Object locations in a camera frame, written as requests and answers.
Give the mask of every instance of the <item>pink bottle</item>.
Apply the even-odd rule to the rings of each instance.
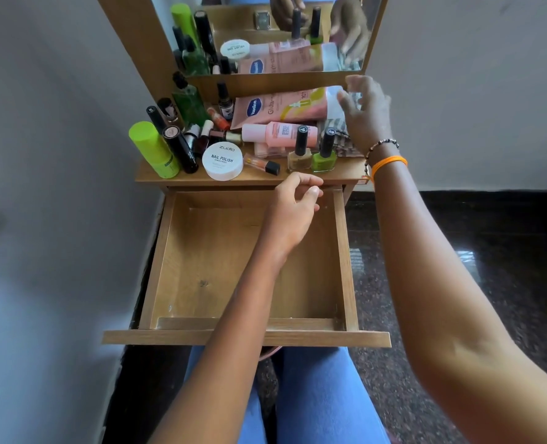
[[[299,126],[299,124],[278,123],[277,121],[272,121],[268,125],[246,124],[243,125],[243,141],[265,142],[268,146],[276,148],[294,148]],[[316,126],[307,127],[307,147],[314,148],[318,128]]]

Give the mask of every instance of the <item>blue jeans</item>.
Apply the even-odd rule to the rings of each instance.
[[[185,380],[203,346],[194,346]],[[390,444],[386,430],[346,347],[285,347],[276,368],[277,442],[280,444]],[[267,444],[256,380],[248,399],[240,444]]]

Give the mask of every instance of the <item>nail polish remover wipes container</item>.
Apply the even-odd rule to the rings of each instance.
[[[236,178],[243,170],[243,153],[229,141],[219,141],[209,146],[201,159],[208,176],[215,180]]]

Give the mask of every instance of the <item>orange wristband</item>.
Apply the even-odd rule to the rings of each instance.
[[[406,166],[408,166],[407,159],[403,156],[390,156],[387,158],[383,158],[380,162],[376,162],[374,166],[372,167],[372,176],[370,177],[370,180],[372,183],[374,183],[374,176],[376,172],[381,169],[384,165],[391,162],[402,162]]]

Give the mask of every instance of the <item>wooden mirror frame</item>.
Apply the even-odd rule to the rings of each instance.
[[[153,99],[171,97],[173,52],[151,0],[98,0],[111,26],[132,59]],[[301,72],[277,74],[225,74],[189,77],[207,102],[217,102],[215,79],[223,80],[231,97],[294,92],[309,88],[345,85],[345,77],[365,74],[388,0],[381,0],[362,69],[356,72]]]

